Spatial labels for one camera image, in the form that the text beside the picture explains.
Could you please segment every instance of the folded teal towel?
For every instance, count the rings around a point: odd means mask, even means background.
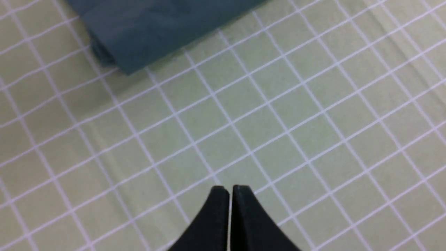
[[[266,0],[67,0],[103,66],[131,74]]]

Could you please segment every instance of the light green mat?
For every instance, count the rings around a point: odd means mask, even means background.
[[[445,250],[445,23],[271,0],[125,77],[64,0],[0,0],[0,251],[165,250],[214,184],[303,250]]]

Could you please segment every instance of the grid square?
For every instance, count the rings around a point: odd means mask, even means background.
[[[141,139],[155,161],[164,159],[189,144],[189,139],[174,118],[144,132]]]
[[[389,0],[384,5],[401,25],[426,12],[426,8],[424,8],[420,0]]]
[[[342,63],[342,67],[358,88],[384,75],[387,70],[371,51],[366,49]]]
[[[418,54],[401,31],[377,42],[375,48],[390,69],[400,66]]]
[[[279,52],[265,32],[235,46],[234,50],[248,71],[253,71],[279,56]]]
[[[307,240],[303,236],[302,232],[297,228],[293,220],[289,220],[280,226],[282,232],[288,236],[288,238],[298,246],[301,250],[310,250]]]
[[[50,178],[35,151],[23,155],[0,168],[0,177],[12,198]]]
[[[279,135],[283,130],[268,107],[263,107],[236,122],[236,127],[251,149]]]
[[[323,246],[321,251],[341,251],[341,250],[355,250],[355,251],[366,251],[367,248],[364,247],[362,242],[359,240],[358,236],[353,230],[350,230],[333,241],[329,242]]]
[[[217,94],[217,98],[231,119],[236,119],[263,104],[259,92],[249,78],[222,90]]]
[[[294,12],[294,7],[287,0],[272,0],[255,9],[263,26],[268,26],[277,20]]]
[[[344,14],[334,0],[319,1],[306,8],[302,14],[319,34],[345,20]]]
[[[0,15],[4,15],[6,13],[8,13],[6,6],[3,3],[0,3]]]
[[[163,82],[176,74],[185,71],[191,65],[186,55],[181,50],[177,50],[149,66],[158,82]]]
[[[94,160],[60,177],[59,183],[74,207],[109,188],[107,179]]]
[[[19,222],[10,207],[0,209],[0,246],[4,246],[19,238],[23,232]]]
[[[106,151],[99,156],[99,160],[115,184],[150,166],[136,139]]]
[[[130,137],[127,123],[115,109],[81,125],[95,152],[103,151]]]
[[[187,227],[187,223],[173,202],[137,219],[136,224],[154,250],[180,236]]]
[[[319,112],[319,108],[304,87],[298,87],[275,100],[272,107],[287,128],[291,128]]]
[[[231,127],[203,140],[198,147],[214,171],[246,154],[246,149]]]
[[[301,210],[326,193],[308,166],[281,179],[276,187],[293,212]]]
[[[67,210],[54,183],[21,197],[16,201],[16,206],[30,231]]]
[[[85,240],[71,216],[57,220],[33,234],[40,250],[77,250]]]
[[[56,6],[50,0],[38,1],[28,8],[18,11],[16,15],[29,36],[42,33],[63,22]]]
[[[302,155],[287,135],[260,148],[255,154],[268,176],[273,180],[304,162]]]
[[[446,75],[446,60],[442,57],[444,53],[446,53],[446,43],[442,43],[426,53],[427,58],[443,76]]]
[[[386,160],[374,168],[371,174],[390,199],[420,181],[417,173],[402,154]]]
[[[148,93],[122,105],[122,109],[137,131],[154,125],[172,115],[161,93],[151,90]]]
[[[348,227],[348,222],[331,198],[324,199],[297,216],[316,245]]]
[[[50,66],[48,71],[61,92],[97,77],[90,62],[88,62],[88,59],[82,52]]]
[[[217,174],[222,185],[231,188],[235,184],[248,184],[254,191],[265,186],[267,181],[260,169],[252,160],[246,157]]]
[[[441,84],[417,99],[421,108],[434,125],[438,125],[446,120],[446,107],[443,102],[446,98],[445,91],[446,85]]]
[[[347,1],[363,4],[363,1]],[[391,17],[389,17],[381,5],[368,9],[366,12],[353,19],[353,21],[370,42],[374,42],[396,29],[396,25],[393,23],[393,20]]]
[[[80,49],[79,44],[66,25],[57,27],[35,38],[33,44],[45,63],[50,63]]]
[[[358,230],[373,250],[389,250],[409,236],[389,207],[359,224]]]
[[[418,44],[422,51],[433,46],[446,37],[446,30],[432,15],[427,15],[405,28],[409,36]]]
[[[395,79],[387,76],[362,91],[372,108],[383,116],[409,100]]]
[[[226,49],[226,43],[220,34],[215,31],[203,38],[198,38],[185,48],[195,63],[199,63],[212,55]]]
[[[445,178],[446,170],[442,170],[428,180],[429,184],[432,185],[434,190],[440,196],[440,199],[443,201],[446,201],[446,183],[444,182]]]
[[[161,88],[176,111],[209,95],[195,71],[182,74],[162,85]]]
[[[434,70],[421,57],[398,69],[395,75],[412,96],[416,96],[440,82],[440,78]]]
[[[154,169],[138,175],[118,187],[132,216],[169,198],[169,193]]]
[[[39,63],[26,43],[0,55],[0,76],[5,84],[39,68]]]
[[[230,51],[210,59],[198,67],[209,87],[216,91],[244,75],[242,66]]]
[[[0,125],[3,125],[16,117],[16,113],[12,109],[11,103],[6,97],[6,94],[4,92],[0,92]]]
[[[303,79],[312,77],[333,64],[331,58],[318,41],[306,44],[287,57]]]
[[[54,90],[42,71],[21,79],[8,90],[22,113],[28,112],[54,96]]]
[[[234,44],[259,31],[261,26],[253,13],[247,13],[222,28],[224,36],[230,44]]]
[[[8,251],[33,251],[33,248],[29,244],[28,240],[24,239],[21,242],[12,245],[7,250]]]
[[[443,218],[421,232],[418,237],[428,250],[440,251],[443,247],[446,247],[445,232],[446,219]]]
[[[397,150],[393,140],[379,124],[356,135],[350,144],[368,167]]]
[[[343,101],[328,111],[328,115],[346,137],[372,123],[375,118],[359,95]]]
[[[75,129],[40,147],[53,172],[58,175],[91,156],[79,132]]]
[[[212,186],[215,186],[215,182],[209,178],[178,196],[178,202],[189,219],[193,219],[198,214]]]
[[[299,80],[283,59],[262,68],[252,76],[269,100],[299,83]]]
[[[446,165],[446,146],[435,133],[409,146],[406,152],[425,176]]]
[[[393,203],[413,231],[418,231],[444,213],[441,204],[425,185]]]
[[[0,205],[6,202],[6,198],[4,197],[3,192],[0,192]]]
[[[284,53],[314,37],[299,14],[294,14],[275,24],[269,28],[269,32]]]
[[[372,4],[375,4],[375,0],[339,0],[339,3],[347,11],[349,16],[354,16],[359,12],[369,8]]]
[[[6,3],[8,3],[12,9],[15,9],[15,8],[23,7],[24,5],[29,4],[32,1],[33,0],[14,0],[14,1],[6,0]]]
[[[339,136],[323,115],[303,124],[291,134],[309,158],[340,141]]]
[[[256,198],[274,222],[280,222],[288,216],[288,212],[271,187],[256,194]]]
[[[353,154],[343,144],[317,158],[313,161],[313,165],[331,189],[344,184],[363,171]]]
[[[197,152],[189,148],[158,166],[174,193],[180,192],[209,174]]]
[[[72,126],[59,100],[53,100],[25,116],[36,143],[41,143]]]
[[[128,100],[135,95],[153,87],[153,82],[143,69],[130,76],[120,71],[115,71],[105,76],[105,81],[111,89],[113,96],[119,101]]]
[[[118,230],[95,244],[97,251],[143,251],[145,250],[141,239],[132,225]]]
[[[384,119],[384,123],[403,146],[430,129],[426,119],[413,103]]]
[[[93,117],[113,106],[112,97],[99,80],[69,91],[63,98],[77,121]]]
[[[19,122],[0,128],[0,138],[2,142],[14,142],[14,144],[2,148],[0,151],[0,163],[31,148],[31,143]]]
[[[124,210],[113,193],[108,193],[76,211],[91,239],[119,227],[128,221]]]
[[[0,29],[2,32],[4,32],[4,34],[8,34],[7,36],[3,36],[2,40],[0,41],[0,51],[17,44],[23,39],[19,28],[16,26],[11,16],[0,20]]]
[[[338,60],[366,45],[350,22],[323,35],[322,40]]]
[[[338,102],[354,91],[337,67],[317,76],[307,85],[324,108]]]
[[[356,222],[385,203],[383,196],[368,176],[348,184],[335,193],[342,207]]]
[[[180,119],[195,140],[228,123],[220,108],[211,98],[181,113]]]

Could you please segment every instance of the blue cloth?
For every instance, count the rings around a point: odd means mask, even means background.
[[[265,0],[67,0],[103,66],[131,74]]]

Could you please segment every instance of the black robot gripper finger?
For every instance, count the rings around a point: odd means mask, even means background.
[[[169,251],[225,251],[229,193],[214,186],[203,207]],[[300,251],[265,212],[249,186],[232,190],[231,251]]]

